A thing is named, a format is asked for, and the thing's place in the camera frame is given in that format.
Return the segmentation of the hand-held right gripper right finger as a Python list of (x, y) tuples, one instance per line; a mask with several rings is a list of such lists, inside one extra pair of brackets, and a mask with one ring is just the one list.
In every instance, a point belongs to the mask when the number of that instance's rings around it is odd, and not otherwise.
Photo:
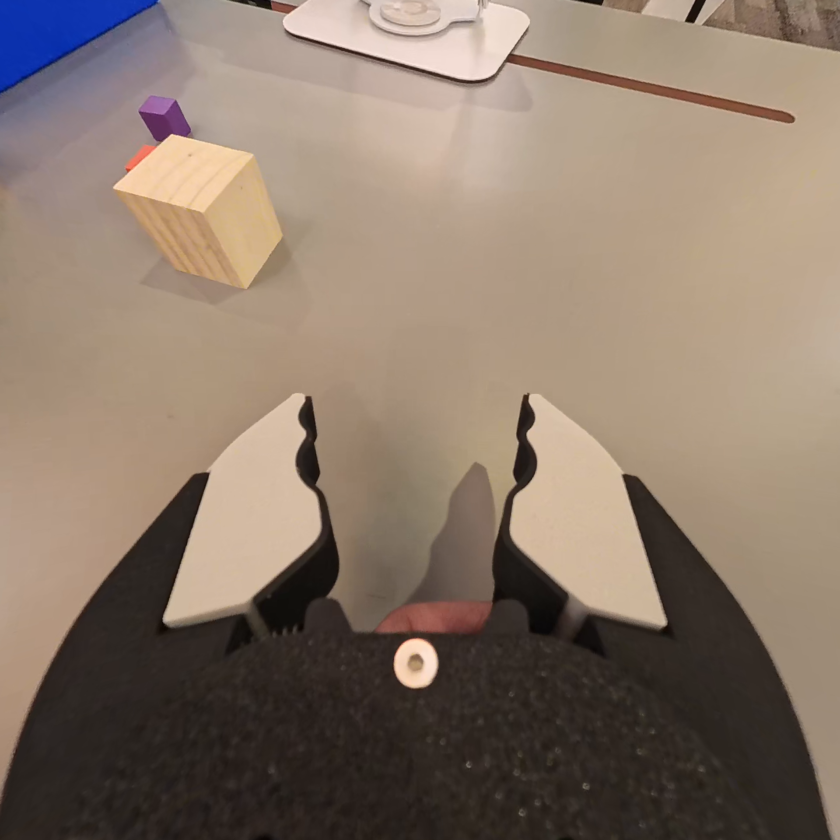
[(494, 595), (534, 634), (576, 636), (590, 618), (668, 624), (622, 469), (539, 394), (521, 399), (513, 488), (492, 555)]

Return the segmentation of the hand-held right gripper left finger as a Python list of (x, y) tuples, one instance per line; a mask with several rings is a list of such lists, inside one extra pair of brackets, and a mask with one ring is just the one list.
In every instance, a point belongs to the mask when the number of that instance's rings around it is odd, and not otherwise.
[(293, 394), (211, 464), (163, 613), (169, 629), (243, 617), (254, 634), (302, 628), (340, 570), (318, 486), (312, 399)]

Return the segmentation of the large wooden cube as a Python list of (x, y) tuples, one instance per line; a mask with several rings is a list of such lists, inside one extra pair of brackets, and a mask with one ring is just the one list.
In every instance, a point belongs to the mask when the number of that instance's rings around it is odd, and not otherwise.
[(247, 289), (282, 240), (256, 157), (171, 135), (113, 190), (176, 270)]

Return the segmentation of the purple wooden cube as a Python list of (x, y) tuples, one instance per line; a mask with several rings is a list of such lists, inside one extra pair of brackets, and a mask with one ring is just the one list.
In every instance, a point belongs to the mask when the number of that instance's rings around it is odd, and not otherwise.
[(189, 138), (193, 134), (181, 106), (173, 98), (149, 96), (139, 107), (139, 114), (157, 143), (172, 135)]

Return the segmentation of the blue plastic bin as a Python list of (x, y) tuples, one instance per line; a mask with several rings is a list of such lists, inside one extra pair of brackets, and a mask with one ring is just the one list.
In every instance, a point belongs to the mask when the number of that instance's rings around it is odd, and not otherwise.
[(155, 1), (2, 1), (1, 91), (155, 5)]

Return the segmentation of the white folding stand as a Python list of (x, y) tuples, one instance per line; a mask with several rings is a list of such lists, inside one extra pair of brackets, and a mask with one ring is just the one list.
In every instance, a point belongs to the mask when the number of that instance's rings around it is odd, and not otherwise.
[(529, 25), (487, 1), (307, 1), (283, 21), (313, 44), (469, 83), (493, 78)]

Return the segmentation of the white slanted panel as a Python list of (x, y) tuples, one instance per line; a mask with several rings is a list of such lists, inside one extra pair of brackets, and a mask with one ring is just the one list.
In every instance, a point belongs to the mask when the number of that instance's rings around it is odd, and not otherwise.
[(647, 1), (642, 15), (704, 25), (724, 1)]

